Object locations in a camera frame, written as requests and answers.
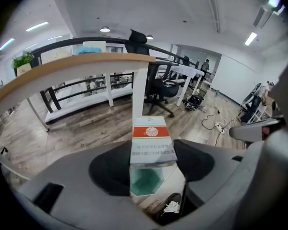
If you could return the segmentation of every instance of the headrest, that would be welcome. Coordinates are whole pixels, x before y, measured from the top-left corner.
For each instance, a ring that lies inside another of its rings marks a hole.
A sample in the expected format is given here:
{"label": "headrest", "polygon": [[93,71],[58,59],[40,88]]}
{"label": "headrest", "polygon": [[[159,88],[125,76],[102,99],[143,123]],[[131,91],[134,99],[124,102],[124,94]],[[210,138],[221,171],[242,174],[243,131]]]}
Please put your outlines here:
{"label": "headrest", "polygon": [[133,29],[131,30],[131,35],[129,37],[129,41],[134,42],[134,43],[139,43],[139,44],[146,44],[147,38],[143,33],[134,31]]}

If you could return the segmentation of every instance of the shoe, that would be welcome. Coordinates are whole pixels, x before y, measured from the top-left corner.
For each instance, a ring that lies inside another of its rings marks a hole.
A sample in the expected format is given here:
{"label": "shoe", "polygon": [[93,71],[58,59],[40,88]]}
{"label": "shoe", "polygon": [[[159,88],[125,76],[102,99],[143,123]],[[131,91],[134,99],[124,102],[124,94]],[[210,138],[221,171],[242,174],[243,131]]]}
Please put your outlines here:
{"label": "shoe", "polygon": [[179,218],[181,195],[171,194],[165,201],[164,207],[156,214],[155,221],[164,226]]}

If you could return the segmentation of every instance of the round ceiling lamp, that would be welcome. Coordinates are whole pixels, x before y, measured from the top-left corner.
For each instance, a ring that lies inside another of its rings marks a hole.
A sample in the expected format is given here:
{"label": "round ceiling lamp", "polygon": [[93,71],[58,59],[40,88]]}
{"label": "round ceiling lamp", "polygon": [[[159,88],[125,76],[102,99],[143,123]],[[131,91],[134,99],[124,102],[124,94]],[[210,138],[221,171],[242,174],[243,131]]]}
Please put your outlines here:
{"label": "round ceiling lamp", "polygon": [[103,26],[101,29],[100,29],[101,32],[103,33],[108,33],[110,31],[110,28],[108,28],[107,26]]}

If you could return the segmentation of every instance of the white shoelace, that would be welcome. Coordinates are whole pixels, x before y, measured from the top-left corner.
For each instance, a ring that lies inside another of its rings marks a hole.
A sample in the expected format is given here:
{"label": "white shoelace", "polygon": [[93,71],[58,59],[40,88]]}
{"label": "white shoelace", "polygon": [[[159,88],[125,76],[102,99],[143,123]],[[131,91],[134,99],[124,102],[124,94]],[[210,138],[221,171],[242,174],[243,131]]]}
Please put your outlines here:
{"label": "white shoelace", "polygon": [[164,212],[161,215],[163,215],[164,213],[169,213],[169,212],[178,213],[179,204],[177,202],[171,201],[170,204],[166,206],[167,207],[163,210]]}

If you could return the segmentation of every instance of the potted plant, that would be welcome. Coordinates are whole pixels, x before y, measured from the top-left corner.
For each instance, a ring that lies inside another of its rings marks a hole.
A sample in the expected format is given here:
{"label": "potted plant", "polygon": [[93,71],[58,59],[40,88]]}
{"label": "potted plant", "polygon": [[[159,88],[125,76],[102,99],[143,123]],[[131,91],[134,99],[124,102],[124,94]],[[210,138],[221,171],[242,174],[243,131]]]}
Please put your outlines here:
{"label": "potted plant", "polygon": [[30,52],[24,52],[22,56],[13,59],[13,67],[16,77],[31,69],[30,63],[33,58],[34,57]]}

